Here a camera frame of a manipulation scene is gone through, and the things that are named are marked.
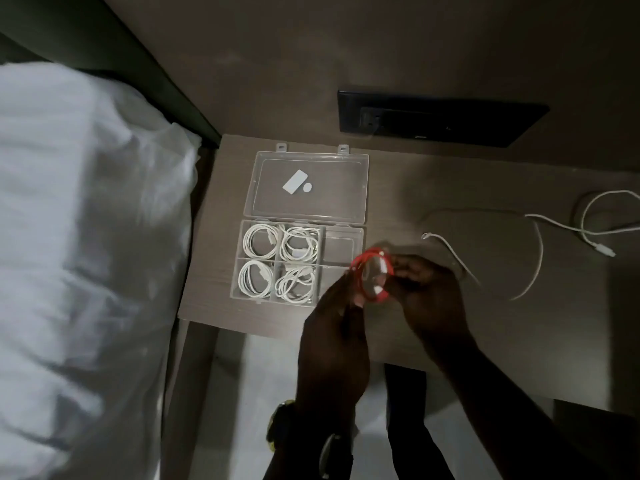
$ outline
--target black power outlet panel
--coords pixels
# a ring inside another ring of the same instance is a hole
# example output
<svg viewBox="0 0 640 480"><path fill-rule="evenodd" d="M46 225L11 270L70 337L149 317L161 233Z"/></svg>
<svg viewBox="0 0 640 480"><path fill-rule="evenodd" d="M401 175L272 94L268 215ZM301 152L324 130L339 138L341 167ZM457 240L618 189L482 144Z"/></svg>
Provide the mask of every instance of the black power outlet panel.
<svg viewBox="0 0 640 480"><path fill-rule="evenodd" d="M340 131L506 148L545 104L338 91Z"/></svg>

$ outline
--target desk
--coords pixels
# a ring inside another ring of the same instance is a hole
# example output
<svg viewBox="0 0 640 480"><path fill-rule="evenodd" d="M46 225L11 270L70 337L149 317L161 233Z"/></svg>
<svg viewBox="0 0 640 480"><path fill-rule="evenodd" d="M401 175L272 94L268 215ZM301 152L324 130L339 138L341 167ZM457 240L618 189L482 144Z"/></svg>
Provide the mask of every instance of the desk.
<svg viewBox="0 0 640 480"><path fill-rule="evenodd" d="M224 136L205 195L179 317L220 328L299 340L308 308L231 299L237 236L255 154L276 141ZM336 148L291 143L291 152ZM604 189L640 190L640 176L532 164L377 152L370 154L365 247L389 243L417 251L459 272L438 242L445 236L488 290L515 294L531 277L537 241L530 221L501 209L535 212L569 222L581 195ZM606 200L588 225L638 220L638 202ZM632 412L637 398L636 349L640 313L640 239L603 239L618 253L604 257L574 234L540 224L545 259L525 297L494 298L471 280L461 282L468 322L484 352L529 393ZM371 359L436 372L408 329L397 304L365 310Z"/></svg>

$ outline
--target white rectangular sticker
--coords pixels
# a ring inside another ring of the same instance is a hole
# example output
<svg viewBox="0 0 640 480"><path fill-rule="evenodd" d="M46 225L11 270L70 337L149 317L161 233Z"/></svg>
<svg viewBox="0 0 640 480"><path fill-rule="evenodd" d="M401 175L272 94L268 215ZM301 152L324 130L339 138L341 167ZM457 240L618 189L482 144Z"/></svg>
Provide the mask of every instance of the white rectangular sticker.
<svg viewBox="0 0 640 480"><path fill-rule="evenodd" d="M289 181L282 186L282 188L290 194L293 194L293 192L298 190L299 186L304 183L307 177L308 175L305 172L298 170L293 174L293 177L291 177Z"/></svg>

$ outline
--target loose white cable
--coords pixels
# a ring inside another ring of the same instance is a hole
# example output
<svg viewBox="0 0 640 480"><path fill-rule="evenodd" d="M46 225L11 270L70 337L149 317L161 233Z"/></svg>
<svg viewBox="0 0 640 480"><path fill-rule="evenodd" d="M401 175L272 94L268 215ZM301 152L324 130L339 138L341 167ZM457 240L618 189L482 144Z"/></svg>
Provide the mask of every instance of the loose white cable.
<svg viewBox="0 0 640 480"><path fill-rule="evenodd" d="M608 247L605 246L604 244L599 244L597 242L593 242L591 241L587 235L609 235L609 234L619 234L619 233L623 233L623 232L634 232L634 231L640 231L640 226L630 226L630 227L623 227L620 229L612 229L612 230L607 230L607 231L590 231L584 228L584 219L587 215L587 212L589 211L589 208L592 206L592 204L594 202L596 202L599 198L604 197L605 195L611 195L611 194L629 194L633 197L635 197L636 199L640 200L640 195L638 195L635 192L632 192L631 190L610 190L607 192L602 192L597 194L593 199L591 199L591 201L589 201L589 203L587 204L587 206L584 208L584 210L582 211L582 215L580 217L580 227L571 227L571 226L567 226L565 224L562 224L560 222L557 222L553 219L550 219L549 217L543 216L541 214L525 214L524 217L530 218L530 219L542 219L548 223L551 223L553 225L556 225L562 229L567 229L567 230L571 230L574 232L577 232L580 234L581 238L587 242L589 245L593 246L594 249L596 251L598 251L599 253L604 254L605 256L609 256L609 257L615 257L615 252L613 252L613 250ZM544 256L544 251L545 251L545 247L544 247L544 243L542 242L542 234L540 234L540 228L538 227L537 222L535 222L535 220L532 220L533 222L533 226L534 229L536 231L536 236L538 238L538 263L536 265L536 270L533 272L533 276L531 277L531 280L529 281L529 284L524 288L523 291L521 291L521 293L517 294L516 296L507 298L507 300L513 301L516 300L518 298L522 298L524 295L526 295L526 293L528 293L528 291L531 289L531 287L533 286L533 283L536 282L536 280L538 279L538 275L540 274L540 268L542 268L542 259ZM482 288L482 283L480 282L480 280L476 277L475 274L473 274L471 272L471 270L468 268L468 266L464 263L464 261L462 261L462 259L460 259L460 256L458 256L456 254L456 252L453 250L453 247L450 245L450 243L441 235L439 234L434 234L432 232L425 232L424 234L422 234L422 238L423 239L428 239L430 237L435 237L436 239L439 239L449 250L449 252L451 252L451 254L453 255L453 257L460 263L460 266L462 266L462 268L464 268L464 270L468 273L469 276L471 276L471 278L473 278L473 280L476 282L476 284L478 284L478 286L480 286L480 288Z"/></svg>
<svg viewBox="0 0 640 480"><path fill-rule="evenodd" d="M260 255L255 252L253 249L253 236L257 232L266 231L267 238L269 242L273 245L273 249L270 250L267 254ZM259 223L254 224L244 233L244 237L242 239L242 248L244 250L244 254L246 254L251 259L271 259L276 256L276 247L278 242L278 231L279 228L275 225Z"/></svg>
<svg viewBox="0 0 640 480"><path fill-rule="evenodd" d="M284 275L276 281L276 296L282 298L289 303L305 303L309 301L314 291L314 283L316 282L316 274L311 266L296 266L288 269ZM308 286L309 290L295 297L290 297L289 293L297 284Z"/></svg>
<svg viewBox="0 0 640 480"><path fill-rule="evenodd" d="M251 266L258 266L261 277L267 282L267 287L262 290L256 290L253 282L251 281ZM271 266L268 266L262 261L256 261L252 259L244 263L244 266L240 268L238 273L238 288L240 291L251 298L266 298L271 291L271 282L273 281L273 270Z"/></svg>
<svg viewBox="0 0 640 480"><path fill-rule="evenodd" d="M282 242L280 243L280 257L283 261L288 262L315 262L318 256L318 248L320 247L318 239L313 237L313 233L319 238L318 229L313 227L293 226L284 229L281 225L280 231L283 233ZM306 249L297 249L290 245L289 240L292 237L300 237L307 241Z"/></svg>

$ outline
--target white blanket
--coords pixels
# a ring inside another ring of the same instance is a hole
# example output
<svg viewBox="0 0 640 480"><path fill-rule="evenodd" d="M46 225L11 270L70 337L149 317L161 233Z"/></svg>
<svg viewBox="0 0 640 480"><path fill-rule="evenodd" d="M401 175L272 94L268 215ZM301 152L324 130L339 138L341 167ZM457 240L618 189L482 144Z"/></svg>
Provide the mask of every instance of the white blanket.
<svg viewBox="0 0 640 480"><path fill-rule="evenodd" d="M125 84L0 67L0 478L156 473L199 144Z"/></svg>

